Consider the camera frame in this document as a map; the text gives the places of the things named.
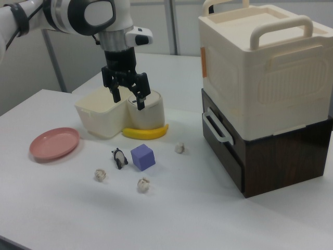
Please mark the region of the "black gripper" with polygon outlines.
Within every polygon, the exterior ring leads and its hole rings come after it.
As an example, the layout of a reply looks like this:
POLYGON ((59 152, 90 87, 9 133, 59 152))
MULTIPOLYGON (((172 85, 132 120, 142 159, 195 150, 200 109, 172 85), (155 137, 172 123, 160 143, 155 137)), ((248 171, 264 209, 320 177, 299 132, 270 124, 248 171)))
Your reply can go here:
POLYGON ((104 51, 107 65, 102 68, 104 87, 108 88, 113 96, 113 101, 121 100, 118 87, 124 86, 131 90, 136 97, 137 109, 145 108, 145 99, 151 93, 146 73, 136 72, 135 49, 111 52, 104 51))

